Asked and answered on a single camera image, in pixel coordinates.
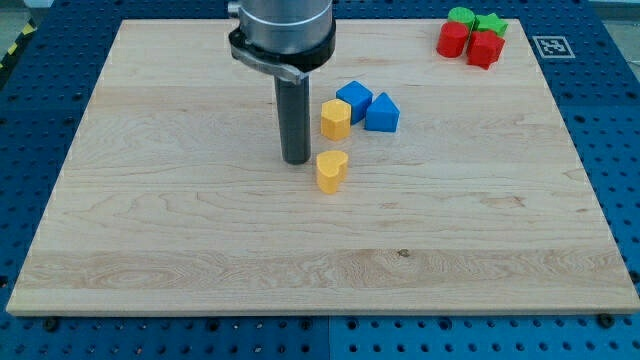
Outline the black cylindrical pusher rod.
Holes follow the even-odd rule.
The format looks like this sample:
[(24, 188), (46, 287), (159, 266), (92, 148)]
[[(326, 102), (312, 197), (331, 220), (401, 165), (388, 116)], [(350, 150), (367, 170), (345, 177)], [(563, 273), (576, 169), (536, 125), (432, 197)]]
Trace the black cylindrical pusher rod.
[(282, 157), (300, 165), (311, 156), (309, 78), (299, 84), (274, 78)]

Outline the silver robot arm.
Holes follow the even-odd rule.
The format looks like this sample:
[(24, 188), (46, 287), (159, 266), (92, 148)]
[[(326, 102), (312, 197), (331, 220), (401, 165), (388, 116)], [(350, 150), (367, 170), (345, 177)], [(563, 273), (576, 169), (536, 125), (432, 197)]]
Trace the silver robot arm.
[(231, 56), (274, 79), (283, 160), (311, 156), (310, 74), (333, 55), (336, 21), (330, 0), (238, 0), (229, 35)]

